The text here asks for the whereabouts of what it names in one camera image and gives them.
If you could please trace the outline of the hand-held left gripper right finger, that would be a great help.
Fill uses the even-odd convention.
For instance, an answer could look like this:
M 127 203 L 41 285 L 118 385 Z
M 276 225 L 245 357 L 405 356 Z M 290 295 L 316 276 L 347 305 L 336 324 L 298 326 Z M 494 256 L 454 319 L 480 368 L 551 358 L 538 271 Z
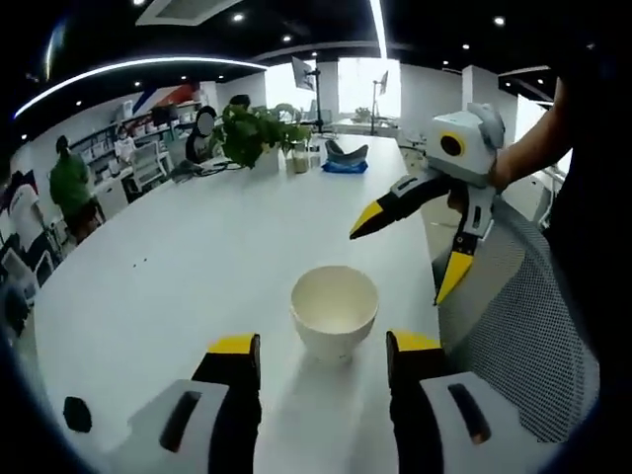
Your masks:
M 401 473 L 521 473 L 515 407 L 472 372 L 451 373 L 437 340 L 386 332 L 390 419 Z

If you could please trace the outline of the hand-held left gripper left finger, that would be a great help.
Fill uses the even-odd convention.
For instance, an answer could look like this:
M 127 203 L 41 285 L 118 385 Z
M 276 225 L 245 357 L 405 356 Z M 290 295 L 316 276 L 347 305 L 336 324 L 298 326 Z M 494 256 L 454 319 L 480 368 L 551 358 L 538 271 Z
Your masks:
M 251 473 L 262 420 L 261 337 L 212 343 L 189 379 L 149 401 L 129 423 L 128 473 Z

